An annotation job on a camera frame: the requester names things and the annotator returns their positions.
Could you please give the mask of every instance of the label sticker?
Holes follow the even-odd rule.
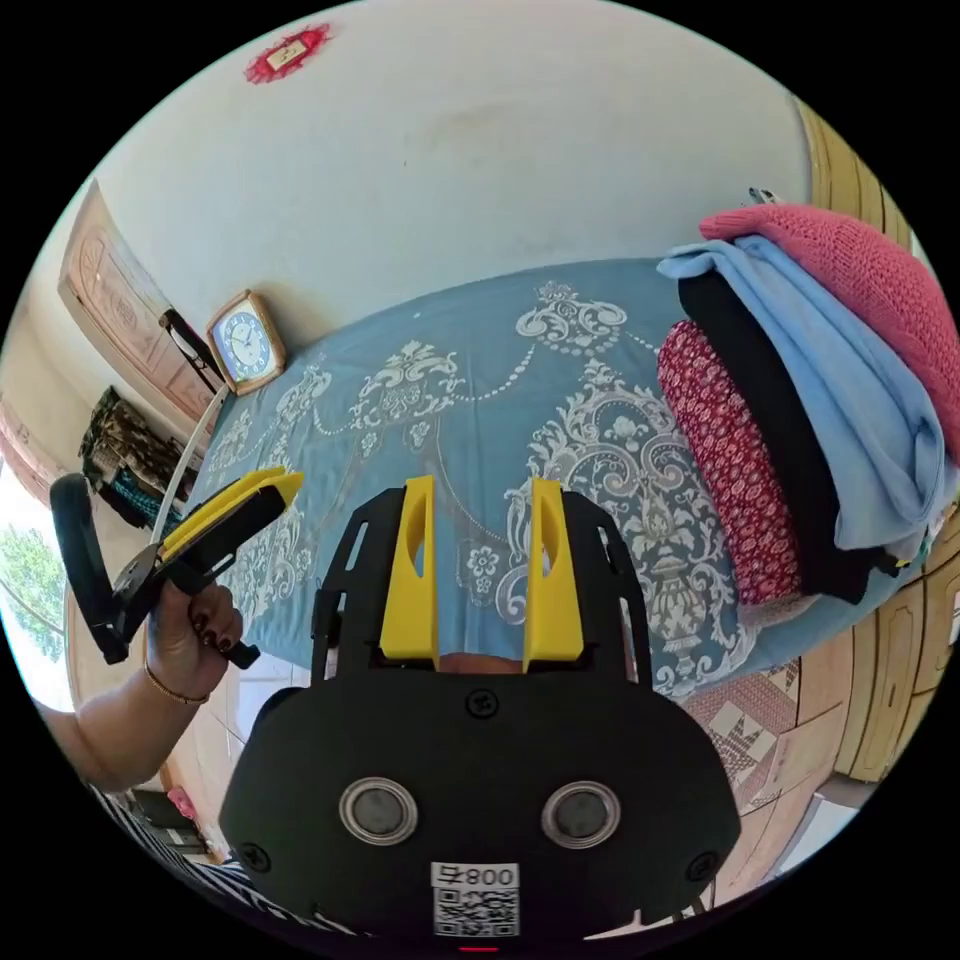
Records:
[[[519,864],[431,863],[430,884],[437,936],[519,936]]]
[[[293,40],[279,50],[274,50],[267,57],[267,63],[274,69],[285,67],[291,60],[307,52],[307,45],[302,40]]]

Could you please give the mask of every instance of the white stick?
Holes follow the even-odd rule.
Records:
[[[187,469],[187,464],[193,456],[193,450],[200,441],[200,434],[207,429],[210,418],[217,411],[220,404],[223,403],[224,398],[229,392],[230,388],[224,384],[216,392],[207,409],[203,411],[203,416],[200,417],[197,425],[193,428],[193,433],[190,434],[190,439],[187,441],[187,445],[183,448],[183,453],[180,455],[180,462],[177,464],[177,469],[173,471],[173,476],[170,478],[167,492],[163,495],[160,512],[157,514],[157,522],[153,525],[153,533],[150,535],[151,543],[159,543],[163,539],[163,528],[167,522],[167,514],[170,513],[170,507],[173,505],[174,497],[177,495],[177,487],[180,486],[180,481],[183,479],[183,472]]]

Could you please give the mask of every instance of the wall clock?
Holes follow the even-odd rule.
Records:
[[[263,300],[250,290],[234,297],[210,321],[207,341],[224,380],[239,396],[283,373],[283,341]]]

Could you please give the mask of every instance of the red patterned cloth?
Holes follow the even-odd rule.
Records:
[[[726,532],[741,610],[766,605],[782,620],[793,601],[805,608],[812,601],[799,597],[793,521],[766,444],[720,358],[692,321],[677,323],[667,334],[657,378]]]

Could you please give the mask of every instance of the blue bedsheet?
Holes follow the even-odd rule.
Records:
[[[442,653],[520,657],[533,475],[616,518],[665,694],[785,663],[889,597],[907,572],[875,571],[857,607],[822,598],[786,624],[737,623],[723,530],[657,383],[657,349],[683,314],[656,263],[567,264],[430,294],[228,398],[191,506],[259,467],[306,474],[221,577],[248,641],[309,667],[314,591],[351,512],[424,473],[436,478]]]

